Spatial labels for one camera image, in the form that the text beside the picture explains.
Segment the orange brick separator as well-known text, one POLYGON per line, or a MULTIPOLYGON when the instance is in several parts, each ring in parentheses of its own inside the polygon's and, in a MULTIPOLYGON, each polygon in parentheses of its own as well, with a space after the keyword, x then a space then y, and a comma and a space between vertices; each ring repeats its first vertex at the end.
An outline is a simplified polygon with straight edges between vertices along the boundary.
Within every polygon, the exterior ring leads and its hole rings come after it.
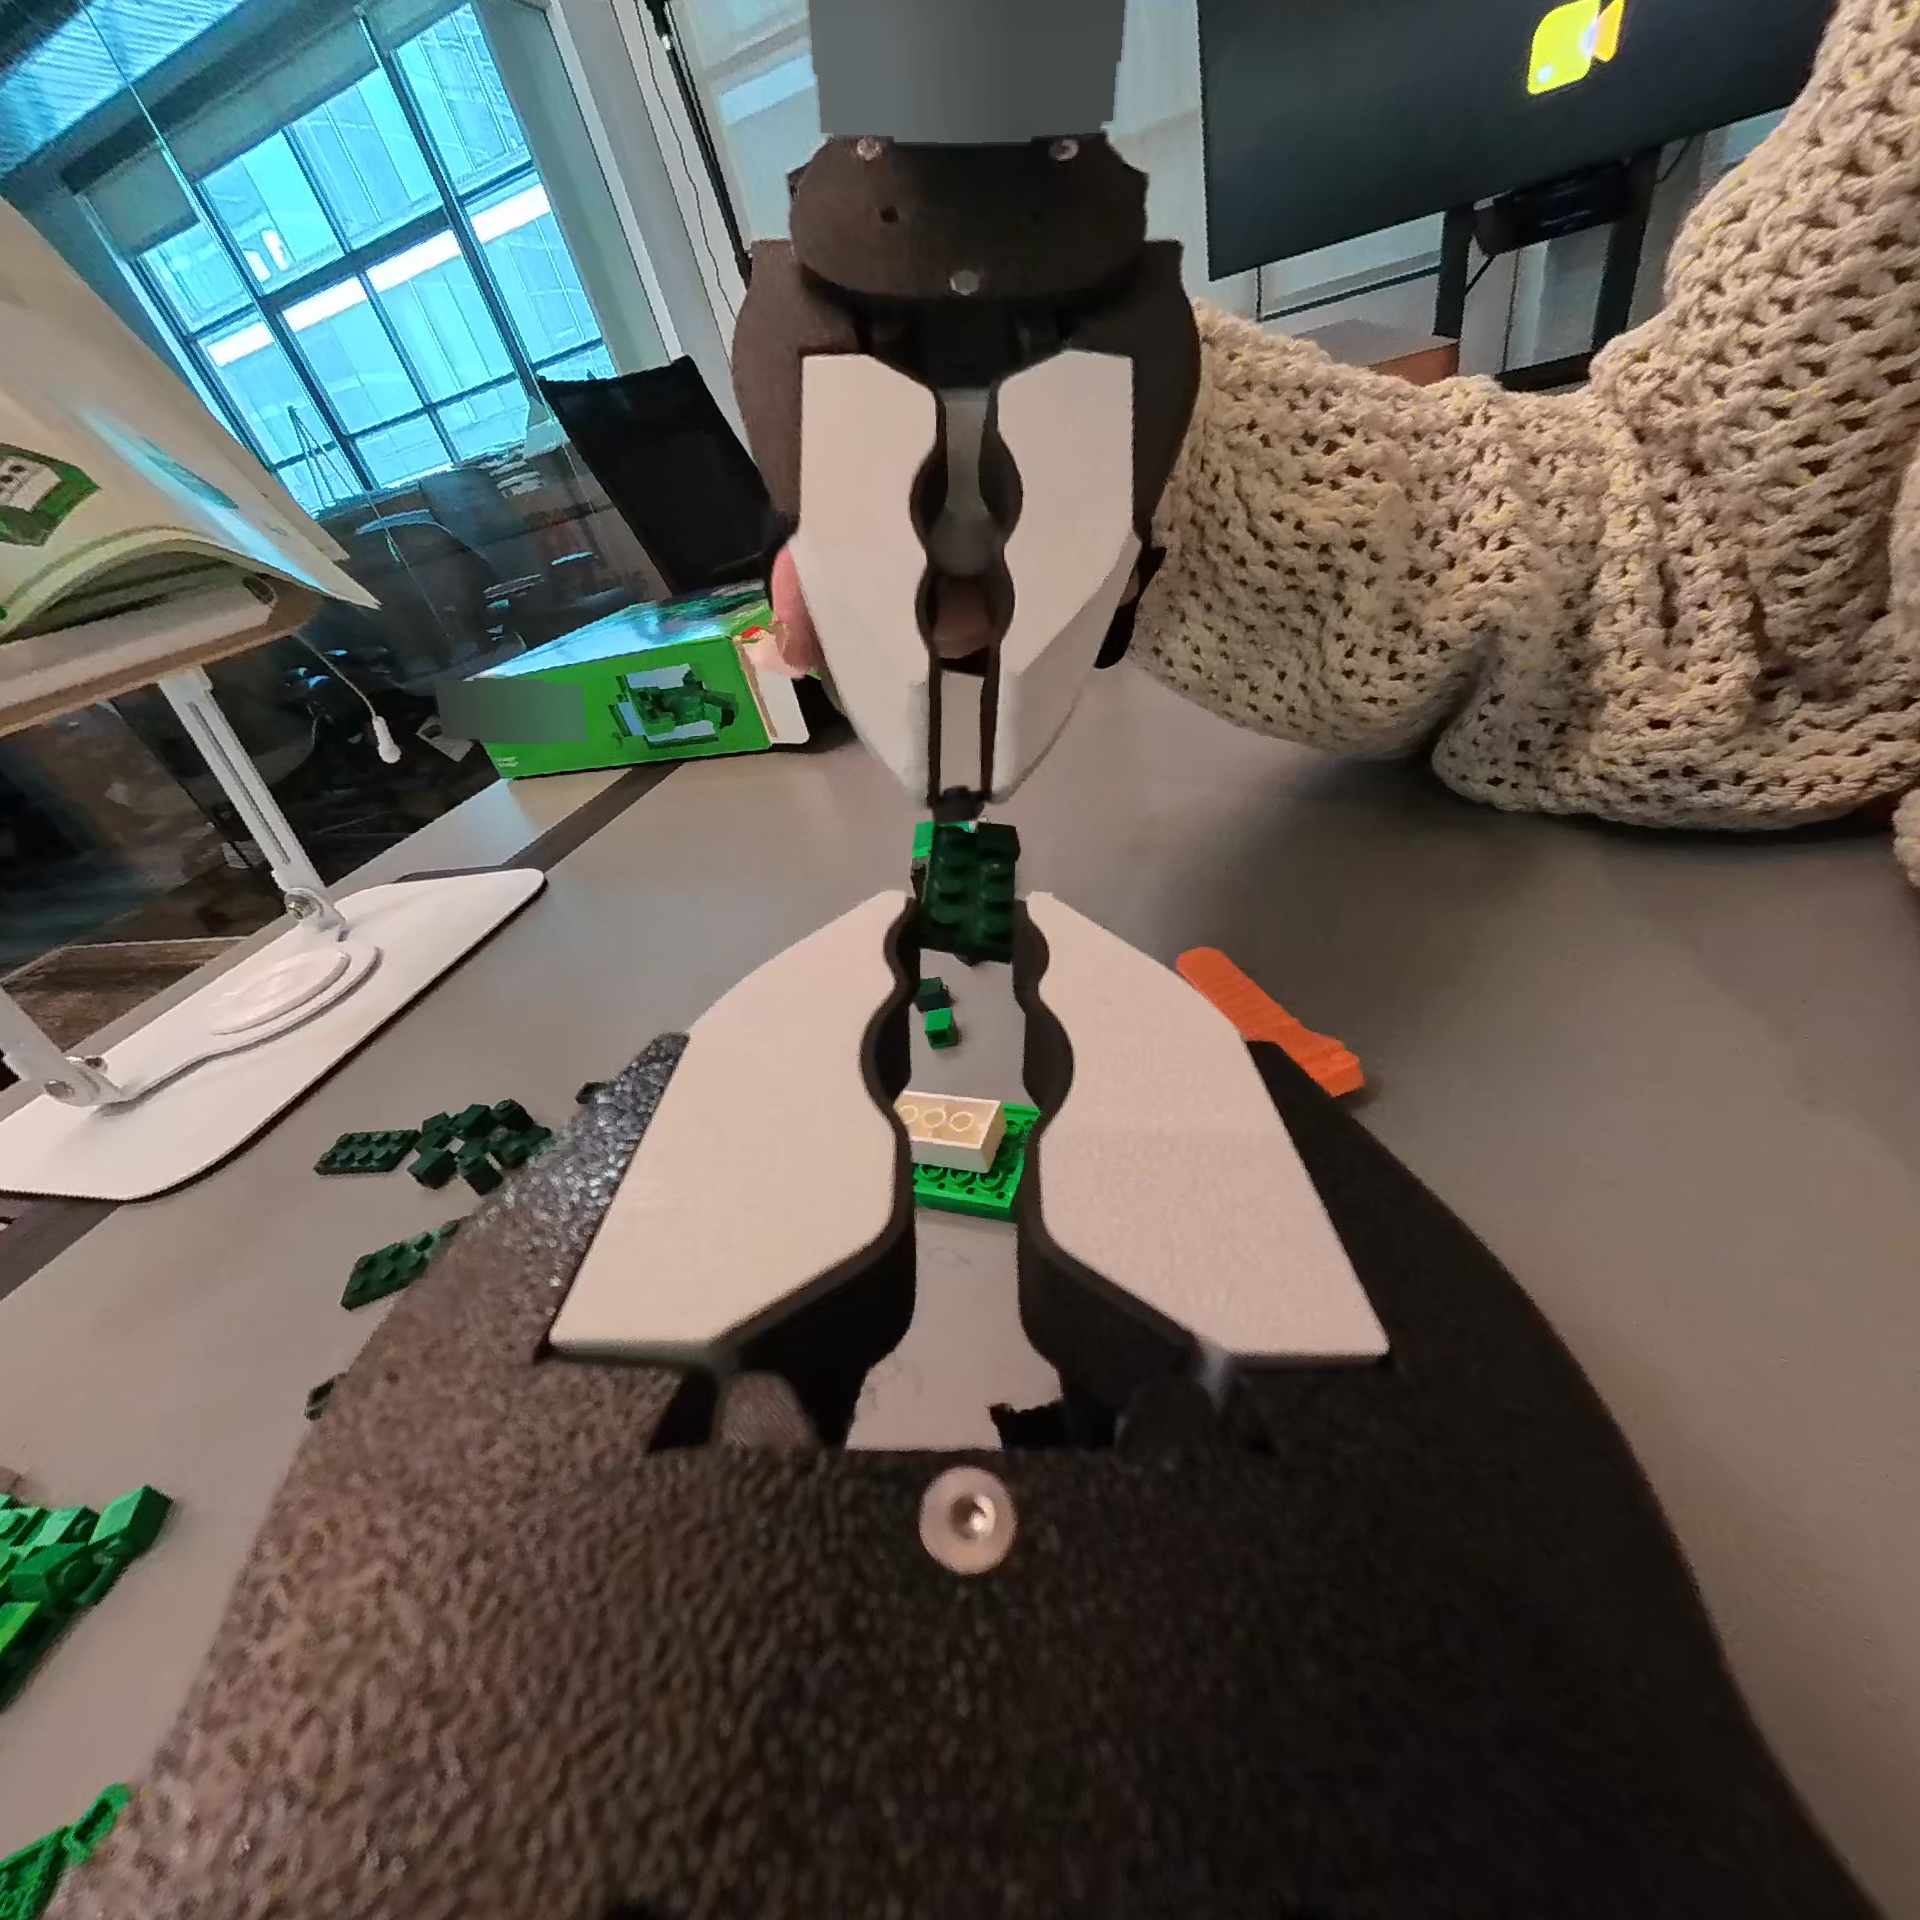
POLYGON ((1344 1038, 1293 1014, 1225 948, 1181 948, 1175 978, 1200 998, 1209 998, 1238 1027, 1238 1038, 1278 1046, 1321 1093, 1333 1093, 1333 1099, 1367 1093, 1361 1057, 1344 1038))

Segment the dark green lego brick stack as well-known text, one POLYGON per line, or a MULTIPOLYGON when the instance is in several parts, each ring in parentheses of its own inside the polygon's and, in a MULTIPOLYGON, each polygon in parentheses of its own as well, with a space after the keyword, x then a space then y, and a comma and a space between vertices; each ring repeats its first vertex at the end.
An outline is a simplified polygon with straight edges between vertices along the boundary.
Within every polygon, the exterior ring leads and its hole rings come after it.
POLYGON ((915 924, 925 953, 955 953, 965 965, 1011 958, 1019 920, 1019 859, 1025 832, 1011 820, 922 820, 915 828, 915 924))

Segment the scattered dark green lego pieces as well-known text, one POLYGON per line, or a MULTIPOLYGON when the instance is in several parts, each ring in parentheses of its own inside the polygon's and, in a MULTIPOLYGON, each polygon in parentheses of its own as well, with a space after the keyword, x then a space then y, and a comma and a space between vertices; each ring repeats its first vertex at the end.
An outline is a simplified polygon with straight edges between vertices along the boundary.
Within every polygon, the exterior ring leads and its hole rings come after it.
MULTIPOLYGON (((558 1131, 542 1124, 528 1105, 465 1105, 454 1114, 422 1114, 417 1124, 381 1124, 381 1131, 341 1131, 320 1146, 315 1179, 392 1179, 403 1169, 417 1186, 471 1186, 487 1202, 502 1186, 510 1169, 533 1164, 558 1131)), ((353 1257, 341 1310, 374 1310, 417 1288, 435 1257, 454 1246, 465 1219, 445 1219, 442 1229, 399 1235, 390 1246, 374 1246, 353 1257)))

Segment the dark monitor screen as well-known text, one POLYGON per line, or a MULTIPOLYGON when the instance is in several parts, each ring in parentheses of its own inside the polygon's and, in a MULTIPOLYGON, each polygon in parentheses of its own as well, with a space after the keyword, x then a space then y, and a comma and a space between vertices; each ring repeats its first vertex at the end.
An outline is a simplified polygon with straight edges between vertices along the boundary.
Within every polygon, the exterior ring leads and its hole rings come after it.
POLYGON ((1200 0, 1203 266, 1789 108, 1824 0, 1200 0))

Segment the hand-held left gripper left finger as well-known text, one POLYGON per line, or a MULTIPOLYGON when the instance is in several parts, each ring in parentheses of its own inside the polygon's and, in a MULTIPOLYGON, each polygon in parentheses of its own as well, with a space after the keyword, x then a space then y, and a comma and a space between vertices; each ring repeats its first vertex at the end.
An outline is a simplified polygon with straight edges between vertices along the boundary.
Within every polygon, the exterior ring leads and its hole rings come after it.
POLYGON ((915 1318, 904 1080, 911 893, 733 984, 642 1131, 549 1325, 566 1358, 862 1384, 915 1318))

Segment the pile of bright green lego pieces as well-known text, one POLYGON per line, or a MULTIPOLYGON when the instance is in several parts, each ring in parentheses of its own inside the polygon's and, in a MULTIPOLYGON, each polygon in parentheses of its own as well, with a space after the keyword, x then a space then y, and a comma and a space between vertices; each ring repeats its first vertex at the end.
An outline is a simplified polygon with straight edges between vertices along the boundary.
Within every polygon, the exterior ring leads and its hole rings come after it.
MULTIPOLYGON (((45 1508, 0 1494, 0 1708, 35 1681, 49 1644, 158 1542, 171 1518, 158 1488, 129 1488, 109 1508, 45 1508)), ((115 1836, 129 1784, 109 1784, 74 1824, 0 1862, 0 1912, 39 1920, 71 1875, 115 1836)))

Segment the green lego base, tan brick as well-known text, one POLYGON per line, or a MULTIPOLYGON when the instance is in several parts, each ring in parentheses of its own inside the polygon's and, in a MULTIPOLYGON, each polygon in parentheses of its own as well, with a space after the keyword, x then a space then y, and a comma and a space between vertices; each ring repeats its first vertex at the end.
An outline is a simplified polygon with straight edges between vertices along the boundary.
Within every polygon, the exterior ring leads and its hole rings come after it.
POLYGON ((955 1093, 904 1093, 899 1121, 915 1162, 915 1204, 955 1219, 1019 1219, 1025 1146, 1040 1131, 1040 1107, 955 1093))

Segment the white round-cornered base plate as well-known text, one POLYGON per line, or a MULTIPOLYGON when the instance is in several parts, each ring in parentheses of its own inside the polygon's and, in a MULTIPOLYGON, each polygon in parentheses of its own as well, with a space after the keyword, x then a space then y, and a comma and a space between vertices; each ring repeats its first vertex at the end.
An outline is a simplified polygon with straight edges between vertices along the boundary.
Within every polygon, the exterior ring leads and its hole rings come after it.
POLYGON ((205 678, 210 658, 295 625, 247 588, 202 588, 158 613, 3 638, 3 733, 158 683, 293 916, 279 934, 105 1057, 62 1053, 3 996, 3 1066, 16 1074, 0 1124, 3 1192, 155 1202, 205 1179, 542 893, 542 867, 410 873, 347 897, 320 884, 205 678))

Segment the lego instruction booklet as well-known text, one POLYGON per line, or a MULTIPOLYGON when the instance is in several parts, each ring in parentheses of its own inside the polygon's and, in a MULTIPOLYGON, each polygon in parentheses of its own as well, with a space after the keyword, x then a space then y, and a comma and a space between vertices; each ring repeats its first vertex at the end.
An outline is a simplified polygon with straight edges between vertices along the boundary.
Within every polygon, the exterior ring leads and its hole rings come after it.
POLYGON ((223 584, 374 613, 295 499, 9 205, 0 205, 0 635, 223 584))

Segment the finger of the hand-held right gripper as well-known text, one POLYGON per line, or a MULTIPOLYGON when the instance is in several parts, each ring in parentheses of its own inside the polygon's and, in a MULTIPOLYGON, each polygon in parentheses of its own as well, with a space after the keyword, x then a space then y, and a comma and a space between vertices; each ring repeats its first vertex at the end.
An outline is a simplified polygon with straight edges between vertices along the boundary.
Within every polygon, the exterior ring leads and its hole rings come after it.
POLYGON ((1019 787, 1074 717, 1135 573, 1135 369, 1125 352, 1051 352, 985 386, 985 446, 1019 499, 1001 537, 1011 613, 978 701, 985 787, 1019 787))
POLYGON ((939 427, 939 394, 899 365, 802 358, 794 578, 840 715, 904 787, 939 787, 939 666, 922 629, 934 560, 915 526, 939 427))

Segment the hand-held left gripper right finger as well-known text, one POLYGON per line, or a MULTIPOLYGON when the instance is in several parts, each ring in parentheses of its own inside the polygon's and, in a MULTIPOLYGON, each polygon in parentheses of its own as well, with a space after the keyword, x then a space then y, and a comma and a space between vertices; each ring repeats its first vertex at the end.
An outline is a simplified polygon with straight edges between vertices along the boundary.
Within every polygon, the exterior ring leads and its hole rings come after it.
POLYGON ((1011 996, 1040 1107, 1019 1186, 1019 1310, 1066 1390, 1229 1390, 1387 1353, 1225 1010, 1051 893, 1019 900, 1011 996))

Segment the black monitor stand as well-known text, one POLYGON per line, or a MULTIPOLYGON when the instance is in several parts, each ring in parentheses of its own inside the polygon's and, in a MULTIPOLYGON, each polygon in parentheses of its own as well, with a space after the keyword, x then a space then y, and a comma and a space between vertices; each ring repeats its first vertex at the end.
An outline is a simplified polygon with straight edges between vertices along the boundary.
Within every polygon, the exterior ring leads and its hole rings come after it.
POLYGON ((1630 333, 1639 251, 1646 251, 1646 219, 1658 198, 1662 150, 1639 150, 1630 160, 1600 160, 1531 189, 1511 189, 1480 205, 1450 205, 1441 219, 1441 266, 1432 266, 1432 337, 1459 341, 1471 313, 1471 251, 1480 261, 1498 261, 1523 245, 1573 240, 1590 226, 1607 226, 1607 266, 1592 290, 1592 337, 1590 350, 1566 352, 1573 369, 1590 369, 1590 358, 1630 333))

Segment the green lego box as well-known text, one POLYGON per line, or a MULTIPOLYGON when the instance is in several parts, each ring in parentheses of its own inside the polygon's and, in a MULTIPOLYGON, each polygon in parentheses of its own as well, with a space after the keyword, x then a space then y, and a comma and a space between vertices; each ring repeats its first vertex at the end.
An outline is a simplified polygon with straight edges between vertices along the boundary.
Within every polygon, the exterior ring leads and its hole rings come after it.
POLYGON ((435 678, 442 733, 510 781, 717 754, 803 748, 794 678, 759 675, 770 608, 752 584, 603 613, 465 678, 435 678))

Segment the person's right forearm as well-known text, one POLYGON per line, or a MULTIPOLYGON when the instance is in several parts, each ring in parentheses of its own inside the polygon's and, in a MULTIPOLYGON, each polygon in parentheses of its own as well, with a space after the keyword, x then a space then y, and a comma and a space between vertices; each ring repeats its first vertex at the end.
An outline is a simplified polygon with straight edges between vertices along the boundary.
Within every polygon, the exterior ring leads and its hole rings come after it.
POLYGON ((1630 828, 1893 813, 1920 873, 1920 9, 1813 82, 1578 394, 1402 385, 1197 305, 1134 664, 1305 748, 1630 828))

